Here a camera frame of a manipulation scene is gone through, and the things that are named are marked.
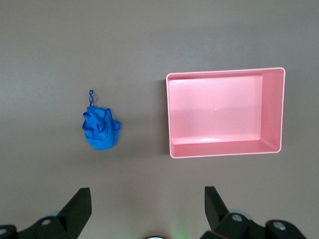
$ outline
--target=blue cloth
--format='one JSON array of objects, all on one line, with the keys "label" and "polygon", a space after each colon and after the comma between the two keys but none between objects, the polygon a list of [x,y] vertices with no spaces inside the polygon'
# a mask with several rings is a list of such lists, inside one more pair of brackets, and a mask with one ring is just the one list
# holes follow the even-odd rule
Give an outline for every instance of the blue cloth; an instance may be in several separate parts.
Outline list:
[{"label": "blue cloth", "polygon": [[95,150],[104,150],[113,147],[118,140],[121,123],[112,118],[110,109],[92,106],[93,91],[90,91],[90,106],[83,114],[82,128],[88,143]]}]

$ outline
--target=screw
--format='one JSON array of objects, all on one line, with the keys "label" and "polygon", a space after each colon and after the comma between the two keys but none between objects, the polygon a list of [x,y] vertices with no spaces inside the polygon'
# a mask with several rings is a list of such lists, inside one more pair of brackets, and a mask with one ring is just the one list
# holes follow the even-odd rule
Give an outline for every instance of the screw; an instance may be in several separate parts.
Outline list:
[{"label": "screw", "polygon": [[3,235],[7,232],[8,230],[6,228],[0,229],[0,235]]},{"label": "screw", "polygon": [[237,221],[237,222],[241,222],[243,219],[241,218],[241,216],[239,216],[238,214],[233,214],[231,216],[231,218],[234,220],[234,221]]},{"label": "screw", "polygon": [[282,230],[282,231],[286,230],[285,225],[282,224],[281,222],[274,222],[273,225],[275,228],[277,228],[279,230]]},{"label": "screw", "polygon": [[45,225],[48,225],[48,224],[50,224],[50,223],[51,223],[51,220],[50,220],[50,219],[45,219],[45,220],[42,221],[41,225],[42,225],[42,226],[45,226]]}]

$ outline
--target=pink rectangular bin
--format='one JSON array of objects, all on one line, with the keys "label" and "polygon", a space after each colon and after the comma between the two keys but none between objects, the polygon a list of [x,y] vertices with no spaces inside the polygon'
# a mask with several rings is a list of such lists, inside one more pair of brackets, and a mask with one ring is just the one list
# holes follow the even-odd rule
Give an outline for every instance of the pink rectangular bin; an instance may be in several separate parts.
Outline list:
[{"label": "pink rectangular bin", "polygon": [[281,150],[285,69],[170,73],[172,158]]}]

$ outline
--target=gray table surface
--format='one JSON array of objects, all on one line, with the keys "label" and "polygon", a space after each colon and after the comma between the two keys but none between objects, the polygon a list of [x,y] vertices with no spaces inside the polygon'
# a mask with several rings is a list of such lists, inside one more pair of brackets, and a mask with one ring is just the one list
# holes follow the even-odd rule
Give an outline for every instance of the gray table surface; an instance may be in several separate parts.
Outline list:
[{"label": "gray table surface", "polygon": [[[0,0],[0,225],[22,230],[81,187],[92,216],[80,239],[197,239],[204,186],[229,208],[319,238],[319,2]],[[286,69],[278,154],[171,159],[170,72]],[[122,122],[94,151],[88,91]]]}]

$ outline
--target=metal screw head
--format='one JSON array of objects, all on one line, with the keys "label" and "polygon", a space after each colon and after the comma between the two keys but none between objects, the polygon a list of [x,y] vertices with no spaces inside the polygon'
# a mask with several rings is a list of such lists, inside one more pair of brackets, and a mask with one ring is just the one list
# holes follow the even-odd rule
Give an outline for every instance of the metal screw head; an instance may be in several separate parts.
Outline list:
[{"label": "metal screw head", "polygon": [[241,218],[241,216],[240,215],[238,215],[238,214],[233,214],[232,216],[231,216],[231,218],[234,220],[234,221],[237,221],[237,222],[241,222],[243,219]]},{"label": "metal screw head", "polygon": [[281,230],[281,231],[284,231],[286,230],[286,227],[284,224],[282,224],[281,222],[274,222],[273,223],[274,227]]},{"label": "metal screw head", "polygon": [[0,229],[0,235],[3,235],[7,232],[8,230],[6,228]]},{"label": "metal screw head", "polygon": [[45,225],[48,225],[48,224],[50,224],[50,223],[51,223],[51,220],[50,220],[50,219],[45,219],[45,220],[42,221],[41,225],[42,225],[42,226],[45,226]]}]

